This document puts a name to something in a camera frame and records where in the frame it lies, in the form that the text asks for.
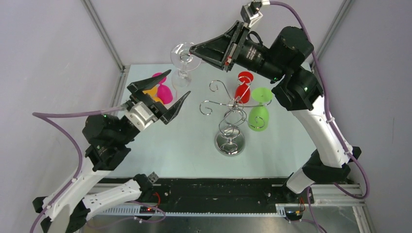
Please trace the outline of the clear wine glass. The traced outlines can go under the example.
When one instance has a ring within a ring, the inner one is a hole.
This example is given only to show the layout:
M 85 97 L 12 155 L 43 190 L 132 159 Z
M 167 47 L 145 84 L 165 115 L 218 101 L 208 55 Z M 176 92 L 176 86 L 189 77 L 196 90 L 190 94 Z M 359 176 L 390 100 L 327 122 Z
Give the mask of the clear wine glass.
M 172 74 L 172 86 L 176 91 L 190 85 L 191 72 L 201 64 L 201 59 L 189 51 L 194 45 L 193 42 L 183 42 L 171 50 L 171 62 L 176 67 Z

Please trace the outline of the orange wine glass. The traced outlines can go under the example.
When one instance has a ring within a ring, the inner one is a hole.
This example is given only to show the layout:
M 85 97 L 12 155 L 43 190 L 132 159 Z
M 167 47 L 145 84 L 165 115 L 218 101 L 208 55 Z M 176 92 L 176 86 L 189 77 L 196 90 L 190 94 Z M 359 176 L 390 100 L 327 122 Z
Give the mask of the orange wine glass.
M 148 94 L 155 102 L 160 102 L 164 104 L 163 100 L 157 96 L 158 88 L 157 86 L 154 86 L 153 88 L 149 90 L 143 90 L 144 94 Z

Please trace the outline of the right circuit board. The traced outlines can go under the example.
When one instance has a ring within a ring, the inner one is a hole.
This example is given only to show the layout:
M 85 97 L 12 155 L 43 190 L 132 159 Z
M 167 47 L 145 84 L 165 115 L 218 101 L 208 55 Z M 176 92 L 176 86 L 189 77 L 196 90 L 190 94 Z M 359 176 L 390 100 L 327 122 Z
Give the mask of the right circuit board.
M 300 222 L 303 217 L 302 212 L 300 211 L 286 211 L 285 219 L 288 222 Z

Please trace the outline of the green wine glass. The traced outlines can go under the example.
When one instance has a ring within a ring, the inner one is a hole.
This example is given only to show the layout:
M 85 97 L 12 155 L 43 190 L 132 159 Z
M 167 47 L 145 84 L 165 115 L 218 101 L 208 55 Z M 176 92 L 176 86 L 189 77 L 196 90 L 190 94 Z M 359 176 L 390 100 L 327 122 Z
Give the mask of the green wine glass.
M 251 98 L 258 102 L 250 111 L 248 126 L 251 130 L 261 132 L 269 125 L 269 112 L 267 106 L 272 102 L 273 94 L 270 89 L 259 87 L 252 91 Z

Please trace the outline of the red wine glass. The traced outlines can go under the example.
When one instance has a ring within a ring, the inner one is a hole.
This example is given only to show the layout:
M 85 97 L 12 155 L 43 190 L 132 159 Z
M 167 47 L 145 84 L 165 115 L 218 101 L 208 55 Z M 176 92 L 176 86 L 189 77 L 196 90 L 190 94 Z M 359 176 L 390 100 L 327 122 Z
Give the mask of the red wine glass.
M 238 74 L 238 87 L 235 91 L 235 99 L 239 103 L 246 104 L 251 95 L 250 85 L 254 76 L 249 71 L 242 71 Z

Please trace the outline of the right aluminium frame post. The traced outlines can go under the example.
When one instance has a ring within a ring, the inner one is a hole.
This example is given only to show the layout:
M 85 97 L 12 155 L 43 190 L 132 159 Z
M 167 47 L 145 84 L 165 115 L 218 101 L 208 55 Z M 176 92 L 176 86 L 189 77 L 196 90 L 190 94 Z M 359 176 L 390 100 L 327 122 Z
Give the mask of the right aluminium frame post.
M 327 48 L 329 47 L 332 39 L 334 38 L 335 34 L 337 33 L 338 29 L 340 26 L 343 24 L 343 21 L 349 14 L 352 6 L 354 5 L 355 0 L 343 0 L 337 13 L 335 14 L 332 22 L 330 23 L 328 30 L 323 37 L 323 40 L 319 46 L 319 48 L 316 49 L 316 55 L 318 61 L 322 58 L 324 53 L 326 52 Z

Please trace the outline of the chrome wine glass rack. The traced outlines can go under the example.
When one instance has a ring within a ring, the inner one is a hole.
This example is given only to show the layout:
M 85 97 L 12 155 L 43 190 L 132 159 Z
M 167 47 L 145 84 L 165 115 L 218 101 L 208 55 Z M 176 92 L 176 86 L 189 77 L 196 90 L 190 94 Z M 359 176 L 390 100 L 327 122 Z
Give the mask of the chrome wine glass rack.
M 239 155 L 245 149 L 246 140 L 240 126 L 242 124 L 247 124 L 248 126 L 250 111 L 254 105 L 258 105 L 258 102 L 254 101 L 251 95 L 246 104 L 239 103 L 235 96 L 228 96 L 229 101 L 227 103 L 205 100 L 200 103 L 199 110 L 203 115 L 209 116 L 213 110 L 207 107 L 207 104 L 216 104 L 228 108 L 219 122 L 219 131 L 215 134 L 214 145 L 221 154 L 231 157 Z

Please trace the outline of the aluminium frame post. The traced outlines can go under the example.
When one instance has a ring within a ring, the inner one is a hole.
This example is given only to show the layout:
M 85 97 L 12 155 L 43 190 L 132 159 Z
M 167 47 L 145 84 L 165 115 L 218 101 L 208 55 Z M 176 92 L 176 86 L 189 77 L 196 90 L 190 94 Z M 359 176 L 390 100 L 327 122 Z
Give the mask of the aluminium frame post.
M 334 38 L 335 34 L 337 33 L 338 29 L 340 26 L 343 24 L 343 21 L 349 14 L 352 6 L 354 5 L 355 0 L 343 0 L 337 13 L 335 14 L 332 22 L 330 23 L 328 30 L 323 37 L 323 40 L 319 46 L 319 48 L 316 49 L 316 55 L 318 61 L 322 58 L 324 53 L 326 52 L 327 48 L 329 47 L 332 39 Z
M 101 37 L 103 44 L 106 46 L 109 54 L 114 60 L 117 68 L 120 72 L 124 72 L 125 65 L 123 64 L 119 53 L 117 52 L 114 43 L 112 42 L 109 33 L 107 32 L 95 6 L 91 0 L 81 0 L 86 12 L 88 13 L 93 25 L 95 26 L 97 33 Z

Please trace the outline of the circuit board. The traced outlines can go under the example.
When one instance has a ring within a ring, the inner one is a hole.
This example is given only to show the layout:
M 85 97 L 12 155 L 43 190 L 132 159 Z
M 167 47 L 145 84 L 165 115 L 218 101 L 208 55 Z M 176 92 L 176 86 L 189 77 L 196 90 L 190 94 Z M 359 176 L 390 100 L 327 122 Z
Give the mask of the circuit board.
M 139 214 L 155 214 L 156 209 L 154 207 L 148 207 L 148 206 L 140 206 L 139 208 Z
M 302 212 L 300 211 L 286 211 L 285 219 L 288 222 L 300 222 L 303 217 Z

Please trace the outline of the left circuit board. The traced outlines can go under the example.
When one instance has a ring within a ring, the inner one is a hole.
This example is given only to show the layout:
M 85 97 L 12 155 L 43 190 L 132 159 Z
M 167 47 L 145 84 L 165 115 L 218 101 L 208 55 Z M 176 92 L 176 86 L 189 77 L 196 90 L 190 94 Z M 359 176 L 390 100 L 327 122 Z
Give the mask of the left circuit board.
M 148 207 L 148 206 L 140 206 L 139 208 L 139 214 L 155 214 L 156 209 L 154 207 Z

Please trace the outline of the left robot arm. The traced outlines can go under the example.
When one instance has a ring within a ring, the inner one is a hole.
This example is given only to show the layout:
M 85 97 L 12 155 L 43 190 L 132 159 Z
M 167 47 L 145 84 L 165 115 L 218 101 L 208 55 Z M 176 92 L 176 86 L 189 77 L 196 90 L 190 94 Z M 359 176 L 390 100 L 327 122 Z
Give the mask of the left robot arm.
M 56 192 L 37 197 L 33 206 L 38 213 L 34 221 L 45 233 L 73 233 L 96 214 L 124 202 L 150 201 L 155 195 L 155 174 L 138 174 L 126 183 L 97 194 L 90 190 L 115 170 L 130 148 L 128 143 L 157 121 L 170 123 L 179 113 L 185 98 L 169 108 L 155 101 L 148 90 L 159 84 L 169 71 L 132 82 L 130 97 L 124 104 L 106 110 L 71 114 L 34 113 L 50 124 L 56 118 L 86 117 L 83 135 L 89 143 L 85 152 L 78 152 L 78 167 Z

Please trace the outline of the left aluminium frame post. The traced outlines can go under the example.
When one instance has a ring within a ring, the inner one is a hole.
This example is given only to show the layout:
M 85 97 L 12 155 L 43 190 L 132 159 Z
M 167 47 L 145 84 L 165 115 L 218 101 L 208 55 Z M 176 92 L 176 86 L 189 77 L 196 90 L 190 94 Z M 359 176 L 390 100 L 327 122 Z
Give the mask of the left aluminium frame post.
M 88 13 L 93 25 L 95 26 L 97 33 L 101 37 L 103 44 L 106 46 L 109 54 L 114 60 L 117 68 L 120 72 L 124 72 L 125 65 L 123 64 L 119 53 L 117 52 L 114 43 L 112 42 L 109 33 L 107 32 L 95 6 L 91 0 L 81 0 L 86 12 Z

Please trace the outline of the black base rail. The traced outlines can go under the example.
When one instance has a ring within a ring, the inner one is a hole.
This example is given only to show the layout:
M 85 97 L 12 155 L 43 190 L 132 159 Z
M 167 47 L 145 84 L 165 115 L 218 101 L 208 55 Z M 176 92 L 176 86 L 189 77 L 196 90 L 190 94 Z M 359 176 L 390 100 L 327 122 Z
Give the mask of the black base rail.
M 167 213 L 277 214 L 277 206 L 314 203 L 312 193 L 287 194 L 285 178 L 160 178 L 136 200 Z

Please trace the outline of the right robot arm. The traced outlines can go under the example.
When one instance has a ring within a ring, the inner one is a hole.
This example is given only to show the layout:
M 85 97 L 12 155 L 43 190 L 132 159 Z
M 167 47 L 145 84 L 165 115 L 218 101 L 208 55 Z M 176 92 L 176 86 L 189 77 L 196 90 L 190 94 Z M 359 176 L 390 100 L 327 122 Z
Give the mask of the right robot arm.
M 189 51 L 204 62 L 224 71 L 239 65 L 275 84 L 272 93 L 278 103 L 303 125 L 315 144 L 310 158 L 282 185 L 285 201 L 295 203 L 314 183 L 344 181 L 349 163 L 361 150 L 337 136 L 338 128 L 326 116 L 326 94 L 315 75 L 302 63 L 313 52 L 304 30 L 287 26 L 270 47 L 251 39 L 253 32 L 237 21 L 224 34 L 190 47 Z

